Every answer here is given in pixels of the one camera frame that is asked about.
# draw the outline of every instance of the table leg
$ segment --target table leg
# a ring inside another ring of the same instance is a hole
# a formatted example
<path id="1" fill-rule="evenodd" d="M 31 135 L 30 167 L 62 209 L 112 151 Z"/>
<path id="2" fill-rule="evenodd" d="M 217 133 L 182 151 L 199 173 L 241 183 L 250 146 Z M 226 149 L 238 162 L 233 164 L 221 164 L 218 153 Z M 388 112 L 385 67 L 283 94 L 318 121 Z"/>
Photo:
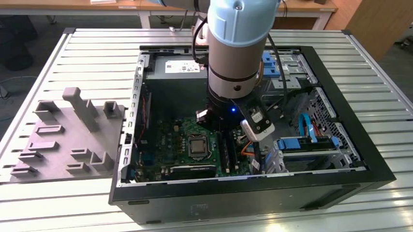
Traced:
<path id="1" fill-rule="evenodd" d="M 330 16 L 332 16 L 332 12 L 320 13 L 316 24 L 313 26 L 313 30 L 324 30 L 325 26 L 328 25 Z"/>
<path id="2" fill-rule="evenodd" d="M 150 11 L 139 11 L 140 24 L 143 29 L 150 29 Z"/>

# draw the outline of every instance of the blue drive bracket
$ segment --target blue drive bracket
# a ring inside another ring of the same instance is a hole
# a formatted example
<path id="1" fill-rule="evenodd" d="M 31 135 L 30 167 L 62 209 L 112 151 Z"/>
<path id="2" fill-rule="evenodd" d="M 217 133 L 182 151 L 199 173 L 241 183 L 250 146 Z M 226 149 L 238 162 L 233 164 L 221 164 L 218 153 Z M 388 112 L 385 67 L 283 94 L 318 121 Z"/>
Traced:
<path id="1" fill-rule="evenodd" d="M 278 78 L 279 76 L 275 60 L 269 52 L 263 52 L 263 78 Z"/>

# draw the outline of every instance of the white label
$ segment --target white label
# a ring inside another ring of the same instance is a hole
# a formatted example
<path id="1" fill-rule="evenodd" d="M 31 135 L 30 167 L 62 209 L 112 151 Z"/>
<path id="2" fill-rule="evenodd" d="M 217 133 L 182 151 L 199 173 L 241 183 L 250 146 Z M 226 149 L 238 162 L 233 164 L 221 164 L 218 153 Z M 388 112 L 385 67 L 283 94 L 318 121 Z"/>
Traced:
<path id="1" fill-rule="evenodd" d="M 253 164 L 254 168 L 255 168 L 257 170 L 259 170 L 259 163 L 257 162 L 255 159 L 253 160 L 251 164 Z"/>
<path id="2" fill-rule="evenodd" d="M 136 9 L 135 6 L 119 6 L 119 9 Z"/>
<path id="3" fill-rule="evenodd" d="M 320 11 L 330 11 L 330 12 L 333 12 L 334 9 L 320 9 Z"/>
<path id="4" fill-rule="evenodd" d="M 258 112 L 257 114 L 251 116 L 251 118 L 253 118 L 253 121 L 258 123 L 263 119 L 263 115 L 261 114 L 261 112 Z"/>
<path id="5" fill-rule="evenodd" d="M 199 64 L 194 60 L 169 60 L 166 73 L 199 73 Z"/>

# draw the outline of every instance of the open computer chassis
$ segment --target open computer chassis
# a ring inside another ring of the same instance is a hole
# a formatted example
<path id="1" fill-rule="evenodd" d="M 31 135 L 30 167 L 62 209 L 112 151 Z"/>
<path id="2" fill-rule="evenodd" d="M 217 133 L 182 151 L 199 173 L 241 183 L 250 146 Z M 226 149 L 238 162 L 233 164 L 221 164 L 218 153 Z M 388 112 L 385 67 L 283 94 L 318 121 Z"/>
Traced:
<path id="1" fill-rule="evenodd" d="M 324 209 L 358 192 L 376 189 L 394 180 L 394 175 L 313 47 L 281 46 L 278 50 L 281 55 L 285 51 L 294 51 L 305 59 L 306 68 L 320 83 L 317 96 L 322 97 L 325 105 L 324 123 L 336 126 L 334 130 L 329 129 L 330 132 L 340 136 L 353 151 L 356 156 L 353 168 L 338 169 L 336 172 L 320 170 L 243 174 L 209 179 L 158 180 L 138 183 L 127 180 L 131 173 L 128 167 L 136 162 L 134 156 L 136 156 L 138 148 L 134 141 L 142 130 L 142 128 L 136 129 L 136 121 L 142 115 L 142 107 L 148 110 L 151 101 L 148 99 L 147 104 L 142 105 L 139 97 L 143 83 L 148 78 L 147 67 L 152 62 L 150 54 L 190 57 L 189 46 L 142 47 L 132 87 L 131 113 L 127 116 L 128 126 L 123 129 L 122 147 L 115 164 L 118 168 L 115 167 L 110 194 L 110 204 L 118 205 L 136 223 L 191 222 Z M 197 53 L 207 54 L 207 47 L 197 48 Z"/>

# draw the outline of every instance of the wooden desk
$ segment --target wooden desk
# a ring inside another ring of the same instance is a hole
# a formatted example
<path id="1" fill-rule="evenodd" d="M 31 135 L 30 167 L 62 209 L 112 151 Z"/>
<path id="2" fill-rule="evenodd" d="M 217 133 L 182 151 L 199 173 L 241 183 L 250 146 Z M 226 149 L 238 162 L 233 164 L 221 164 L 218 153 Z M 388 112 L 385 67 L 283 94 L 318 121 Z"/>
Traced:
<path id="1" fill-rule="evenodd" d="M 287 0 L 287 16 L 291 18 L 313 18 L 313 29 L 322 30 L 337 6 L 328 1 L 325 5 L 312 0 Z M 283 4 L 278 10 L 282 17 Z M 151 15 L 183 15 L 185 10 L 163 7 L 146 0 L 118 0 L 118 3 L 91 5 L 90 0 L 0 0 L 0 15 L 136 15 L 142 28 L 150 28 Z"/>
<path id="2" fill-rule="evenodd" d="M 324 30 L 328 21 L 330 19 L 332 13 L 337 11 L 337 6 L 328 0 L 325 5 L 314 3 L 313 0 L 287 0 L 287 19 L 282 19 L 281 22 L 277 22 L 274 25 L 274 29 L 314 29 Z M 277 17 L 282 17 L 283 15 L 285 5 L 281 4 L 278 9 Z M 147 2 L 142 0 L 140 3 L 140 12 L 146 14 L 147 17 L 151 15 L 183 15 L 185 10 L 174 7 L 163 7 L 159 4 Z"/>
<path id="3" fill-rule="evenodd" d="M 346 29 L 381 60 L 413 21 L 413 0 L 333 0 L 340 10 L 326 29 Z"/>

